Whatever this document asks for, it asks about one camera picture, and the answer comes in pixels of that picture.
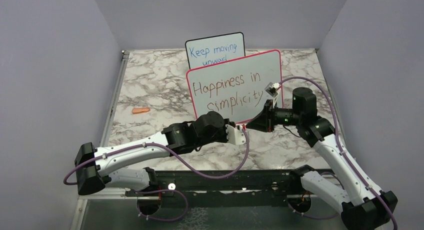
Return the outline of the pink framed whiteboard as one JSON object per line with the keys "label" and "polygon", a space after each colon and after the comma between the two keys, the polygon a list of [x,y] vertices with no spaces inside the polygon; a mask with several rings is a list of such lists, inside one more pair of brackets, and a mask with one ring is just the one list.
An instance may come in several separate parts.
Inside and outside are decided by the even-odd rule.
{"label": "pink framed whiteboard", "polygon": [[277,49],[202,66],[186,73],[196,118],[210,111],[236,123],[255,117],[266,100],[270,83],[283,78],[281,52]]}

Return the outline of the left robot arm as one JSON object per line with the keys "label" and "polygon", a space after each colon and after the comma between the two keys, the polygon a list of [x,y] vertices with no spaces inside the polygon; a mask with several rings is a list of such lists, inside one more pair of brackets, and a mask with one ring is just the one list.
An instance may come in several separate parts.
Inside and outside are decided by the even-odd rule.
{"label": "left robot arm", "polygon": [[75,157],[76,185],[80,196],[105,188],[128,188],[152,195],[157,181],[150,168],[129,171],[125,167],[152,159],[188,154],[212,143],[243,145],[243,127],[210,111],[198,119],[173,123],[149,137],[109,147],[80,146]]}

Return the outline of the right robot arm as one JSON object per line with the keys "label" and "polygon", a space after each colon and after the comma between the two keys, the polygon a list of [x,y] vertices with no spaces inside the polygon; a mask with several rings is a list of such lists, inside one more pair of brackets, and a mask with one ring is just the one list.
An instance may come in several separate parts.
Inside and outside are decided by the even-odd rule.
{"label": "right robot arm", "polygon": [[267,100],[246,127],[271,133],[279,125],[295,126],[298,135],[323,157],[340,182],[337,186],[304,165],[289,173],[292,192],[306,191],[318,196],[336,210],[349,230],[374,230],[390,221],[398,202],[396,195],[382,190],[360,169],[341,145],[334,126],[318,116],[317,98],[311,89],[295,88],[291,108],[280,108],[273,100]]}

